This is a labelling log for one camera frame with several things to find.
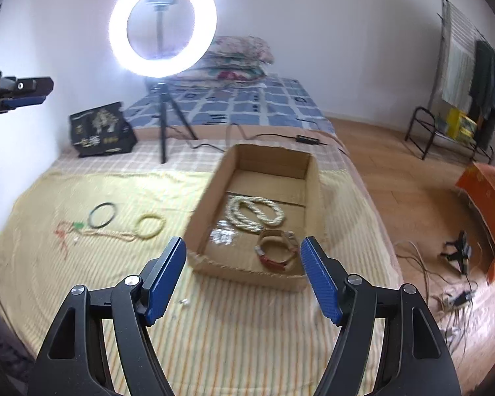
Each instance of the ring light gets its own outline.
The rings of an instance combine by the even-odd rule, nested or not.
[[[216,6],[213,0],[189,0],[194,10],[194,30],[188,45],[168,59],[144,59],[130,45],[128,18],[140,0],[118,0],[115,4],[108,34],[119,63],[128,70],[150,78],[164,78],[192,67],[209,49],[216,30]]]

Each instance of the pillow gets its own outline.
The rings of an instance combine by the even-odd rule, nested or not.
[[[264,63],[253,59],[208,56],[200,59],[190,70],[200,68],[260,68],[262,64]]]
[[[275,58],[271,54],[270,46],[259,37],[253,36],[218,36],[205,53],[207,56],[225,56],[229,58],[243,58],[258,60],[273,64]]]
[[[234,80],[169,80],[170,86],[177,89],[194,89],[194,88],[266,88],[267,85],[264,83],[263,79],[253,80],[252,82],[236,82]]]
[[[251,82],[266,76],[265,71],[259,68],[196,68],[182,71],[170,76],[172,80],[200,81],[200,80],[231,80],[236,82]]]

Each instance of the yellow box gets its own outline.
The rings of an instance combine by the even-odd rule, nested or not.
[[[459,134],[463,139],[471,139],[475,135],[477,124],[466,116],[462,110],[452,108],[447,115],[447,133],[448,137],[457,140]]]

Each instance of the screw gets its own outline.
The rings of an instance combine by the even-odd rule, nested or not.
[[[72,287],[72,295],[80,295],[84,292],[84,286],[82,284],[77,284]]]
[[[352,285],[360,285],[363,279],[357,274],[351,274],[348,276],[348,282]]]
[[[403,286],[403,291],[409,295],[414,295],[416,293],[416,287],[412,284],[405,284]]]
[[[136,285],[139,283],[139,277],[138,276],[128,276],[124,279],[124,283],[126,285]]]

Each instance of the blue gripper pad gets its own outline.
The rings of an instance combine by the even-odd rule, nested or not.
[[[326,256],[314,237],[309,236],[302,241],[302,266],[310,280],[317,302],[321,306],[322,313],[336,325],[343,316],[343,312],[339,308],[339,302],[337,300],[337,287],[328,273],[325,264],[322,263],[317,250],[319,250],[323,256]]]
[[[165,314],[186,258],[185,241],[173,236],[141,288],[148,291],[148,304],[144,314],[147,326],[152,326]]]

